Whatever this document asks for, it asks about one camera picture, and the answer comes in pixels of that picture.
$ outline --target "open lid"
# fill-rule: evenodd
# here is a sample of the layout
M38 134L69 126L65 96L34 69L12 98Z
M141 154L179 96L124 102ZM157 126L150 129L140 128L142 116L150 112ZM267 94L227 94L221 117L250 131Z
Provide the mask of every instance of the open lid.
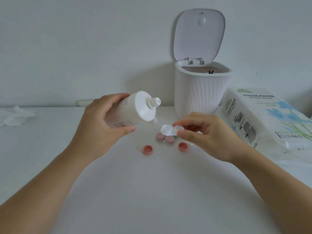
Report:
M210 62L218 54L225 30L220 11L193 9L182 13L174 34L174 57L177 61L203 58Z

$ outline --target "lid hinge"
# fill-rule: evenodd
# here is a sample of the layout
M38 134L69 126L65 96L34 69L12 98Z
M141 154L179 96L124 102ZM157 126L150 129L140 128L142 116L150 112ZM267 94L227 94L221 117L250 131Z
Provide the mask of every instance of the lid hinge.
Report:
M189 58L189 65L204 65L204 59L203 58Z

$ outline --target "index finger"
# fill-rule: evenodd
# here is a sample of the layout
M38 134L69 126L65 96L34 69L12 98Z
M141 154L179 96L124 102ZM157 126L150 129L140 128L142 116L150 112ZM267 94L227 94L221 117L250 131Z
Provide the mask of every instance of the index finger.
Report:
M101 110L102 113L106 113L110 110L114 103L117 103L128 96L130 96L128 93L105 95L100 99L97 107Z
M210 125L214 121L215 116L191 116L174 122L173 126L203 126L204 124Z

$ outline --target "wall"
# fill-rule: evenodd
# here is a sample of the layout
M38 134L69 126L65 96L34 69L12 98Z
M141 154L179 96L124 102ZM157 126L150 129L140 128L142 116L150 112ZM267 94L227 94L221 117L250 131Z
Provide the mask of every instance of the wall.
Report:
M174 103L173 24L226 18L216 61L312 115L312 0L0 0L0 106L75 106L145 90Z

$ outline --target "plastic bottle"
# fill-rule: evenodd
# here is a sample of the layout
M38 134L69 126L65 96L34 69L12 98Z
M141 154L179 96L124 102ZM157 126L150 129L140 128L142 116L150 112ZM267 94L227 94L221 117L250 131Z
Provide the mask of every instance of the plastic bottle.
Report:
M145 121L155 124L156 107L160 103L159 98L152 98L148 93L139 91L113 104L105 116L105 122L112 128L136 125Z

